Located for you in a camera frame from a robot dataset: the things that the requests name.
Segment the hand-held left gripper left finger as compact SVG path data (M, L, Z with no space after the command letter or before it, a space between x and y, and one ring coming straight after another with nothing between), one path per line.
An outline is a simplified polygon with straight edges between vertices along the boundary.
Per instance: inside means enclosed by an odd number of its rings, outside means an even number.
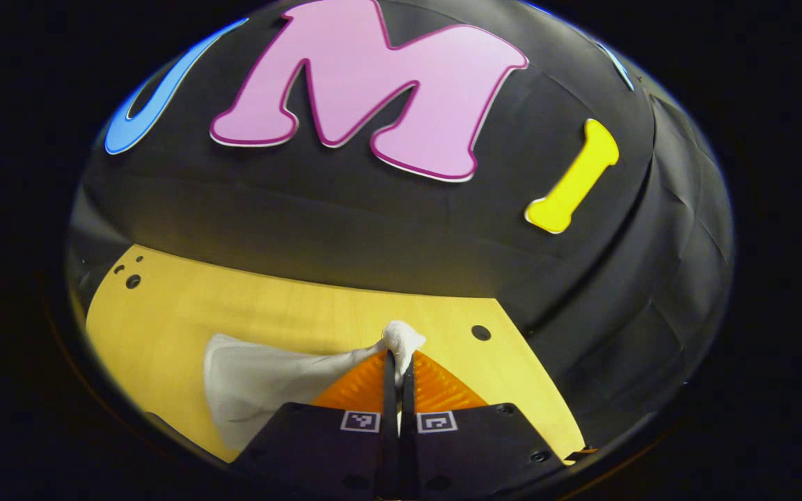
M354 373L375 377L366 404L283 404L231 463L258 499L378 500L397 484L395 359L370 356Z

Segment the white jeans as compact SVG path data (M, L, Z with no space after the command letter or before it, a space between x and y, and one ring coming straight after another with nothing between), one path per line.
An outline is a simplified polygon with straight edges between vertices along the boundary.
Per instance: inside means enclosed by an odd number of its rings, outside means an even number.
M211 418L223 444L240 451L284 403L312 404L316 397L373 356L391 352L397 368L395 387L414 354L426 343L423 334L404 321L391 321L382 339L367 348L316 356L277 349L215 333L207 343L203 381Z

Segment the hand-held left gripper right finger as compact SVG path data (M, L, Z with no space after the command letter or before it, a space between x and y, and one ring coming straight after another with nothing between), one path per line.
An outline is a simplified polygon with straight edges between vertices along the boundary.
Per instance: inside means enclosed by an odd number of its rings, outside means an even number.
M518 406L488 403L439 362L414 353L403 387L404 491L418 500L496 500L563 468Z

